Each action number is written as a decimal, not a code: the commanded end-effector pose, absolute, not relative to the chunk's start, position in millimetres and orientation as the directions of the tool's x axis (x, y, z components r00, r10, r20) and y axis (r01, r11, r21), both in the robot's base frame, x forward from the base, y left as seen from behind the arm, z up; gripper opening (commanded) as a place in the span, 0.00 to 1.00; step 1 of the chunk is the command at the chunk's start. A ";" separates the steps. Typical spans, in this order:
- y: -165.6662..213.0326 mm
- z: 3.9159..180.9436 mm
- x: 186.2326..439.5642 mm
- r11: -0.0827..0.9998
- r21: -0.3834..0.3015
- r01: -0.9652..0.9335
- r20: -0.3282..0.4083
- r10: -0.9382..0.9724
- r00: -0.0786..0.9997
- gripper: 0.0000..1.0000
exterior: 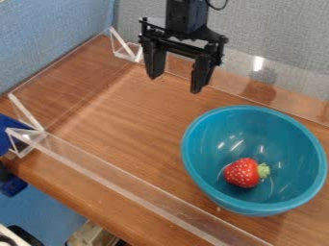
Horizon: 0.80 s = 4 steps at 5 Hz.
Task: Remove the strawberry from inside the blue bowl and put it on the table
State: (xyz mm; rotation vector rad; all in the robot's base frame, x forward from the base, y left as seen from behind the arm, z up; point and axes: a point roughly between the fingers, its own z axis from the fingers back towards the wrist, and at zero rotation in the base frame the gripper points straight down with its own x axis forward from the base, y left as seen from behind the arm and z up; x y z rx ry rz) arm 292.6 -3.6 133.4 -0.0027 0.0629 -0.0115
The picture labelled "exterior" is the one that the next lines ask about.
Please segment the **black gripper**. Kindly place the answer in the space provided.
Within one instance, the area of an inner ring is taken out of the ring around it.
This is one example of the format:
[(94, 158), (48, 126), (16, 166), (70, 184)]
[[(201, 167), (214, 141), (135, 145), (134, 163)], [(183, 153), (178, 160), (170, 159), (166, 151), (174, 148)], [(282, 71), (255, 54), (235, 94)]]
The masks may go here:
[(229, 38), (206, 24), (190, 33), (167, 28), (162, 19), (142, 17), (139, 42), (143, 46), (148, 77), (154, 80), (164, 72), (166, 52), (195, 59), (190, 92), (199, 93), (209, 84), (214, 67), (222, 64), (223, 47)]

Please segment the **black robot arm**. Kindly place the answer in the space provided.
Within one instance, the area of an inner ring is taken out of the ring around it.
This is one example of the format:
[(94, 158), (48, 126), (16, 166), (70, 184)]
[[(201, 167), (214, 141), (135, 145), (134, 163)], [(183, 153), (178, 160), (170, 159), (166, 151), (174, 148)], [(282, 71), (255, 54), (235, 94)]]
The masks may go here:
[(147, 16), (139, 20), (146, 71), (154, 80), (164, 73), (167, 53), (195, 60), (191, 71), (190, 92), (199, 93), (209, 84), (214, 69), (222, 65), (225, 35), (207, 27), (209, 8), (221, 11), (210, 0), (167, 0), (164, 25), (155, 24)]

